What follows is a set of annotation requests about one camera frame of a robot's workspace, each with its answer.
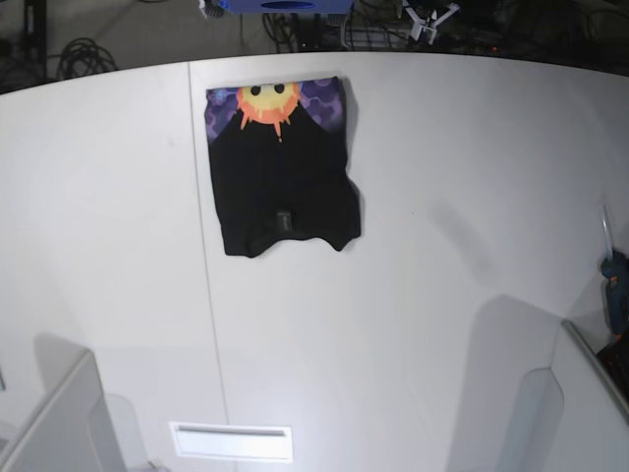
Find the black T-shirt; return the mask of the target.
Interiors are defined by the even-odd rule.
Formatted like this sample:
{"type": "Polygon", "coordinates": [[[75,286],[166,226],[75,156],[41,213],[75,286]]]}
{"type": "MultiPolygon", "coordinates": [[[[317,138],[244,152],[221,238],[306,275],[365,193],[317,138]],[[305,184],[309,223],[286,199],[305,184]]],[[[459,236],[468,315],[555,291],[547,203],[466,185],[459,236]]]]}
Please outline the black T-shirt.
{"type": "Polygon", "coordinates": [[[311,239],[340,252],[361,236],[338,78],[211,88],[205,98],[226,255],[253,259],[278,242],[311,239]]]}

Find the black power strip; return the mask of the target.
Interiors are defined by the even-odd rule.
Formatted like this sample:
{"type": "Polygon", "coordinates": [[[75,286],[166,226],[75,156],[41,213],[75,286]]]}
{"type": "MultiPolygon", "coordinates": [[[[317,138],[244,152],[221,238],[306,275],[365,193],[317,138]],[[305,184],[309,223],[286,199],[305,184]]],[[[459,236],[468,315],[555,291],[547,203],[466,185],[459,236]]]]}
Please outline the black power strip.
{"type": "Polygon", "coordinates": [[[438,39],[446,52],[460,55],[496,55],[502,42],[500,33],[482,30],[442,33],[438,39]]]}

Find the blue plastic bin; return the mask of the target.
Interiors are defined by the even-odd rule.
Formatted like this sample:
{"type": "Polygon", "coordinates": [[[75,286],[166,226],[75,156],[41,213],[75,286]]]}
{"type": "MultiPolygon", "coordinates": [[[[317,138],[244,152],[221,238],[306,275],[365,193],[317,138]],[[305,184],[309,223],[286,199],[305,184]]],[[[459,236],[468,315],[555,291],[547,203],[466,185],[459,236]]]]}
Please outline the blue plastic bin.
{"type": "Polygon", "coordinates": [[[345,14],[353,0],[226,0],[217,4],[235,14],[345,14]]]}

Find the teal glue gun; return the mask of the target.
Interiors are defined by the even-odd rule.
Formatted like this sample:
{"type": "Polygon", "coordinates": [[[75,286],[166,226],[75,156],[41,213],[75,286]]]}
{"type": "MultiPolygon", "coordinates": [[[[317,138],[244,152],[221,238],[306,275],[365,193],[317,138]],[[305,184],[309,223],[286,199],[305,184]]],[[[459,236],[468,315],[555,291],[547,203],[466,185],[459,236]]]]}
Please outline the teal glue gun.
{"type": "Polygon", "coordinates": [[[600,206],[600,220],[604,254],[599,270],[604,278],[606,323],[614,335],[621,336],[628,330],[628,257],[613,245],[605,205],[600,206]]]}

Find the black keyboard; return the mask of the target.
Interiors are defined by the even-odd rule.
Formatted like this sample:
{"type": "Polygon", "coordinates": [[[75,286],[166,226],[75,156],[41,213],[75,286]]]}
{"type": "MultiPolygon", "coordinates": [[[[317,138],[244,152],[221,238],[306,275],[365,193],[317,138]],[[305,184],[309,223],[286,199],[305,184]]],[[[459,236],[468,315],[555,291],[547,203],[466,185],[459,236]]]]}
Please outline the black keyboard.
{"type": "Polygon", "coordinates": [[[597,354],[607,373],[621,393],[628,397],[629,389],[629,347],[628,339],[620,338],[608,344],[597,354]]]}

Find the white right table divider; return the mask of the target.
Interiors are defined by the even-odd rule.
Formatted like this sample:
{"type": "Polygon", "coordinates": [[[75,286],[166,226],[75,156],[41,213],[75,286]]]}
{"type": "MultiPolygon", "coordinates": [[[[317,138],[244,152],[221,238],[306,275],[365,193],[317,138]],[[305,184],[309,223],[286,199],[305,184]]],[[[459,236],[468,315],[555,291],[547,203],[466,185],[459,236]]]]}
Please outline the white right table divider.
{"type": "Polygon", "coordinates": [[[470,340],[451,471],[625,471],[628,409],[576,327],[497,297],[470,340]]]}

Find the white table divider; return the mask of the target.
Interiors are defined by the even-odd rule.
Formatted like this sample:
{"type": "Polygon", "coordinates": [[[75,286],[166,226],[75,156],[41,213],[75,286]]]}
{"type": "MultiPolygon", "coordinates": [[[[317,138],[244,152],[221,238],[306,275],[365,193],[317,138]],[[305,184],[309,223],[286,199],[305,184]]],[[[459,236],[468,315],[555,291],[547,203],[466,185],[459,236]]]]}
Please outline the white table divider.
{"type": "Polygon", "coordinates": [[[470,340],[451,471],[625,471],[628,409],[576,327],[497,297],[470,340]]]}
{"type": "Polygon", "coordinates": [[[1,428],[3,471],[155,471],[136,410],[104,391],[95,355],[52,333],[34,340],[45,386],[21,426],[1,428]]]}

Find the white left table divider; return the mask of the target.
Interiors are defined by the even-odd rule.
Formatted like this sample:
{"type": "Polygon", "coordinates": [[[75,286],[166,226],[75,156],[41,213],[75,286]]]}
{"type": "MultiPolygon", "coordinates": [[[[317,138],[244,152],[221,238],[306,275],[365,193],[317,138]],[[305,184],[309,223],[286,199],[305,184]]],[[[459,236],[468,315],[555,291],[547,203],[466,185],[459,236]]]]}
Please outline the white left table divider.
{"type": "Polygon", "coordinates": [[[136,410],[104,391],[95,355],[52,333],[34,340],[45,386],[21,426],[1,428],[3,471],[155,471],[136,410]]]}

